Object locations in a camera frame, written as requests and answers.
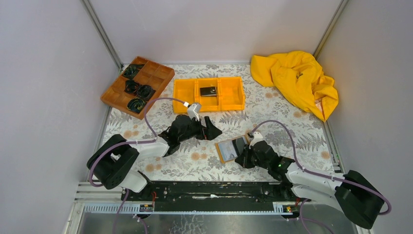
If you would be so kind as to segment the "yellow leather card holder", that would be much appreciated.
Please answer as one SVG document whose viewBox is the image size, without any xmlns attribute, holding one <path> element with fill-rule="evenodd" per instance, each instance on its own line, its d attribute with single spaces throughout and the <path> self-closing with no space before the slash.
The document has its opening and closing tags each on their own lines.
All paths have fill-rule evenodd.
<svg viewBox="0 0 413 234">
<path fill-rule="evenodd" d="M 239 136 L 233 139 L 228 139 L 215 144 L 218 156 L 221 163 L 228 163 L 234 161 L 240 156 L 244 147 L 249 143 L 247 135 Z"/>
</svg>

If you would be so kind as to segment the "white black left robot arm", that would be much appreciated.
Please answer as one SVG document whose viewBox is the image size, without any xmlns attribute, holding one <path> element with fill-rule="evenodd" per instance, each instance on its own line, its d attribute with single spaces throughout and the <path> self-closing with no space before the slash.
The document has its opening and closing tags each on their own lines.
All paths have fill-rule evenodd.
<svg viewBox="0 0 413 234">
<path fill-rule="evenodd" d="M 98 186 L 111 190 L 122 187 L 132 191 L 139 200 L 151 194 L 149 180 L 143 173 L 132 170 L 137 159 L 164 157 L 175 153 L 181 142 L 191 138 L 213 140 L 222 134 L 208 116 L 204 122 L 187 115 L 178 115 L 172 124 L 157 138 L 140 141 L 126 140 L 120 134 L 113 135 L 90 157 L 87 168 L 99 181 Z"/>
</svg>

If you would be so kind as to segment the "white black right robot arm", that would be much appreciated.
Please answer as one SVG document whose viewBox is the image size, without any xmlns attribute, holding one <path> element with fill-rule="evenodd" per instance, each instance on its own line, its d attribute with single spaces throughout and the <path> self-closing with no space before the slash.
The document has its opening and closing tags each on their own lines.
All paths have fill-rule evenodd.
<svg viewBox="0 0 413 234">
<path fill-rule="evenodd" d="M 261 167 L 281 183 L 279 193 L 287 201 L 295 197 L 328 205 L 341 211 L 354 224 L 371 229 L 384 205 L 378 190 L 360 173 L 328 175 L 320 170 L 307 172 L 290 158 L 279 156 L 265 141 L 253 146 L 234 140 L 237 158 L 243 168 Z"/>
</svg>

